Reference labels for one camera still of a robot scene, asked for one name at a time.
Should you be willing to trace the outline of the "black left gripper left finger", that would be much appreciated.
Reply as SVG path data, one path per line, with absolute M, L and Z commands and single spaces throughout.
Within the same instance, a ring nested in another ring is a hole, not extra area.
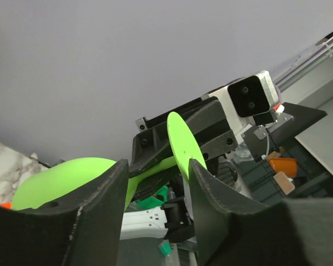
M 125 206 L 118 167 L 99 187 L 37 209 L 0 206 L 0 265 L 116 265 Z

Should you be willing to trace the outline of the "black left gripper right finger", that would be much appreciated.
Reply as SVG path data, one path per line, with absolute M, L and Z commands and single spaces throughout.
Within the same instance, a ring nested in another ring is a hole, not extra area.
M 333 265 L 333 198 L 266 206 L 189 162 L 200 265 Z

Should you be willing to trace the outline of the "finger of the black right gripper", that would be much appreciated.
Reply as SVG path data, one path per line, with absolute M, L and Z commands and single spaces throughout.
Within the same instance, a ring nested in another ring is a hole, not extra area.
M 234 151 L 238 146 L 221 102 L 216 99 L 199 101 L 183 111 L 190 130 L 209 161 Z
M 166 130 L 146 130 L 133 138 L 132 161 L 129 166 L 130 178 L 152 169 L 163 159 L 171 157 L 172 151 Z M 176 176 L 179 170 L 176 166 L 161 173 L 155 173 L 147 177 L 137 185 L 132 199 L 144 200 L 156 193 L 166 185 L 170 179 Z

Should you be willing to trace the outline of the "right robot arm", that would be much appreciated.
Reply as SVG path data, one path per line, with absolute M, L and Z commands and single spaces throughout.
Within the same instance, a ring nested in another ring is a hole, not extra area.
M 124 213 L 120 238 L 180 243 L 193 237 L 189 160 L 218 176 L 219 159 L 237 146 L 221 102 L 214 97 L 145 121 L 133 139 L 125 198 L 139 210 Z

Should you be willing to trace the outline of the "green plastic wine glass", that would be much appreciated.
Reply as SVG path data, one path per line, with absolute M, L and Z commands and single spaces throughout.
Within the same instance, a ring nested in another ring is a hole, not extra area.
M 167 116 L 166 129 L 172 156 L 162 159 L 152 167 L 131 177 L 128 173 L 127 160 L 120 160 L 125 184 L 125 204 L 128 205 L 138 185 L 148 177 L 176 166 L 186 181 L 189 181 L 189 161 L 197 160 L 203 167 L 206 162 L 202 151 L 186 124 L 176 112 Z M 37 209 L 46 203 L 58 200 L 72 192 L 88 186 L 99 187 L 118 167 L 118 162 L 100 157 L 83 157 L 66 161 L 58 166 L 35 174 L 23 181 L 17 188 L 11 201 L 15 211 Z

